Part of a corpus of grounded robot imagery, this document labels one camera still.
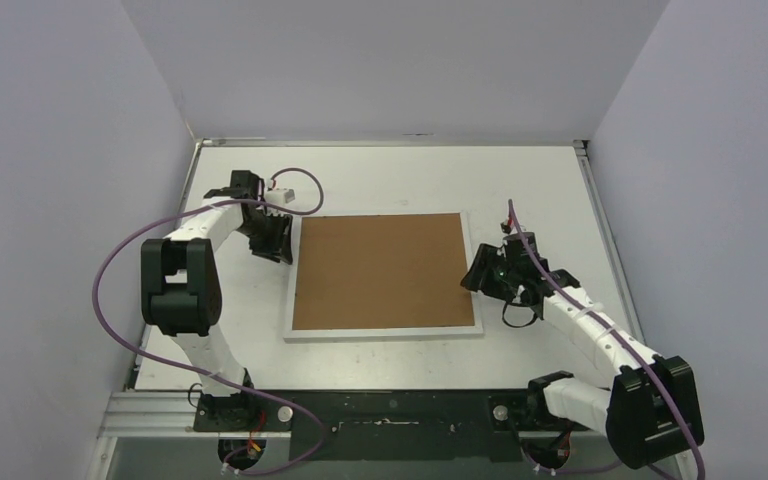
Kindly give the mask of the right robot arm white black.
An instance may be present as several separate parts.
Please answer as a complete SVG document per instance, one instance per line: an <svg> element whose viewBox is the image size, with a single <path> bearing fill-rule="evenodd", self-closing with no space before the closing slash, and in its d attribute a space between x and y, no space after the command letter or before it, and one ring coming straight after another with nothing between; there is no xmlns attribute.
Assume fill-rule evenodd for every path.
<svg viewBox="0 0 768 480"><path fill-rule="evenodd" d="M461 281L472 293L531 310L563 334L605 380L589 384L558 371L531 380L525 414L537 428L570 421L605 437L628 468L697 452L704 426L695 376L680 356L665 357L612 320L568 271L539 255L533 233L479 245Z"/></svg>

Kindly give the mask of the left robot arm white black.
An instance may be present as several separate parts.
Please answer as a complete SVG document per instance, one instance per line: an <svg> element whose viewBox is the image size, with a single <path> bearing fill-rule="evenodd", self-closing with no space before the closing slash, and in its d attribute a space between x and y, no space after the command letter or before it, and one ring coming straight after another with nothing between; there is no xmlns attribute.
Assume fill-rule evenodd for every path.
<svg viewBox="0 0 768 480"><path fill-rule="evenodd" d="M227 187L212 189L197 213L140 251L141 310L184 352L202 392L197 416L242 431L255 427L263 408L252 394L248 370L231 352L219 325L223 296L215 253L231 235L247 237L253 256L292 264L293 219L284 209L295 198L249 170L235 170Z"/></svg>

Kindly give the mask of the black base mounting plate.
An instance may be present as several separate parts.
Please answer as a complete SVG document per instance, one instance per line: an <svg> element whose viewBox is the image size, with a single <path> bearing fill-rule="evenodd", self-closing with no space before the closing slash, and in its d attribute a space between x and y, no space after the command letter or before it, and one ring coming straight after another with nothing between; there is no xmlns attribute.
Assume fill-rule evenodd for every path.
<svg viewBox="0 0 768 480"><path fill-rule="evenodd" d="M265 454L278 446L287 448L291 460L518 462L522 447L556 445L562 435L583 429L539 412L524 389L274 390L271 395L203 394L192 428L241 435L239 441L220 443L223 453L244 448L232 459L237 467L264 465Z"/></svg>

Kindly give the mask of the aluminium front rail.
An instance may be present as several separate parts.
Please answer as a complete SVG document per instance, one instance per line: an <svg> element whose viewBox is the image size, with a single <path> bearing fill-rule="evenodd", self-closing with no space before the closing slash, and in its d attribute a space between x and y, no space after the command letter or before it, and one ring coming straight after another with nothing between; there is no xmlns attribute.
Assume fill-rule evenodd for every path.
<svg viewBox="0 0 768 480"><path fill-rule="evenodd" d="M495 390L277 390L284 404L263 400L251 420L222 421L197 408L185 391L132 391L111 396L104 415L104 437L287 438L310 424L312 412L330 434L369 429L429 431L446 437L507 433L547 436L569 426L567 420L540 418L522 389Z"/></svg>

